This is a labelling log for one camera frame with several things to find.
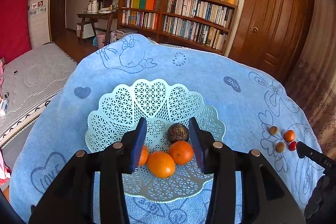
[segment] green book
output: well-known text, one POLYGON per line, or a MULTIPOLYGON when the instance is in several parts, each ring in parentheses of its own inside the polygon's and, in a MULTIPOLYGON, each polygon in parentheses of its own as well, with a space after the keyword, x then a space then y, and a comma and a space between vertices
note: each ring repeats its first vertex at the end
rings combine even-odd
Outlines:
POLYGON ((145 9, 145 8, 146 8, 146 0, 140 0, 139 9, 145 9))
POLYGON ((132 8, 139 9, 140 0, 133 0, 132 8))

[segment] light blue plastic basket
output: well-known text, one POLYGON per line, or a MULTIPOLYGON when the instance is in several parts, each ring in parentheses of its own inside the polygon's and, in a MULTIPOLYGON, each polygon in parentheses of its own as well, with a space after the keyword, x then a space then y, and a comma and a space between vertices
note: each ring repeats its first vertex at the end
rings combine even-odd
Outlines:
MULTIPOLYGON (((202 130, 211 132, 215 140, 222 141, 226 131, 217 110, 204 105, 199 93, 182 84, 170 86, 162 79, 139 79, 132 86, 118 85, 100 98, 98 110, 88 117, 85 135, 88 148, 97 152, 120 141, 125 132, 135 129, 141 117, 147 120, 144 144, 150 152, 167 151, 168 128, 176 122, 188 127, 191 117, 196 118, 202 130)), ((155 177, 144 165, 132 175, 124 174, 123 183, 127 195, 168 203, 196 195, 212 177, 202 174, 193 158, 186 165, 176 165, 174 175, 167 179, 155 177)))

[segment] blue tablecloth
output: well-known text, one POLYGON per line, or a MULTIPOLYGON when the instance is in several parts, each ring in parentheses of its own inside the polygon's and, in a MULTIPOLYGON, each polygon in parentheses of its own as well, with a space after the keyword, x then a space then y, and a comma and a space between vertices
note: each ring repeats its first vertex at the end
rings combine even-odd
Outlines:
MULTIPOLYGON (((35 122, 19 155, 10 184, 10 202, 28 222, 36 205, 72 155, 85 144, 88 114, 98 108, 100 97, 119 84, 137 79, 161 78, 169 85, 182 83, 213 105, 226 125, 224 142, 233 150, 258 149, 271 163, 303 210, 322 175, 309 159, 299 159, 275 145, 288 129, 296 140, 320 151, 303 111, 268 74, 223 56, 191 49, 165 47, 132 34, 82 60, 61 92, 35 122), (271 136, 268 127, 279 133, 271 136)), ((241 182, 237 174, 236 223, 242 211, 241 182)), ((95 178, 94 218, 99 222, 99 177, 95 178)), ((171 203, 153 203, 126 196, 131 223, 204 223, 212 182, 196 196, 171 203)))

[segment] door frame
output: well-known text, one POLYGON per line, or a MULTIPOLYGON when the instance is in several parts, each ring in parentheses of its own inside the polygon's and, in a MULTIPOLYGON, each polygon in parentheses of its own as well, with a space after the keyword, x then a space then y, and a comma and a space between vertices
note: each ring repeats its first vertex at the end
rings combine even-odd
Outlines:
MULTIPOLYGON (((312 9, 308 9, 308 11, 307 11, 309 13, 309 14, 307 14, 307 16, 310 17, 310 18, 312 17, 312 13, 313 13, 313 10, 314 10, 314 1, 315 0, 310 0, 311 3, 309 4, 309 6, 311 6, 312 9)), ((252 15, 253 15, 253 12, 254 12, 255 4, 256 4, 256 0, 245 0, 244 1, 244 6, 243 6, 243 9, 241 11, 241 17, 240 17, 239 24, 238 24, 238 27, 237 27, 236 35, 235 35, 235 38, 233 40, 233 43, 232 43, 232 46, 231 46, 231 49, 230 49, 230 52, 229 52, 229 55, 228 55, 228 57, 230 59, 238 61, 238 59, 240 57, 241 50, 242 50, 243 44, 244 44, 244 40, 245 40, 245 38, 248 34, 248 31, 249 31, 249 27, 250 27, 252 15)), ((310 28, 310 24, 305 24, 302 28, 300 37, 303 37, 303 36, 307 37, 309 28, 310 28)), ((302 48, 303 48, 304 44, 305 44, 305 40, 302 41, 302 39, 300 39, 300 41, 298 43, 298 46, 297 46, 297 49, 295 50, 295 53, 293 55, 292 60, 297 60, 298 59, 298 57, 301 54, 301 51, 302 51, 302 48)), ((288 69, 288 73, 291 72, 292 67, 294 65, 295 64, 290 65, 290 68, 288 69)))

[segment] wooden desk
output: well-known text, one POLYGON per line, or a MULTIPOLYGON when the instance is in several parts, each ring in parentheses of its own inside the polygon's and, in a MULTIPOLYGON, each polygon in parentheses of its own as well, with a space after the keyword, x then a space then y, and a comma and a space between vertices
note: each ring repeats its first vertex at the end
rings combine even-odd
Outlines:
POLYGON ((105 35, 104 46, 109 44, 109 42, 110 42, 110 29, 111 29, 112 21, 113 21, 113 19, 118 17, 118 13, 111 12, 109 14, 100 14, 100 13, 85 12, 85 13, 77 14, 77 16, 82 19, 82 26, 81 26, 81 31, 80 31, 80 35, 79 35, 80 38, 82 38, 83 29, 84 29, 84 24, 83 23, 85 22, 85 18, 90 19, 92 29, 93 29, 93 32, 94 32, 95 36, 97 36, 96 28, 95 28, 95 22, 97 22, 98 18, 103 19, 103 20, 108 20, 107 27, 106 27, 106 35, 105 35))

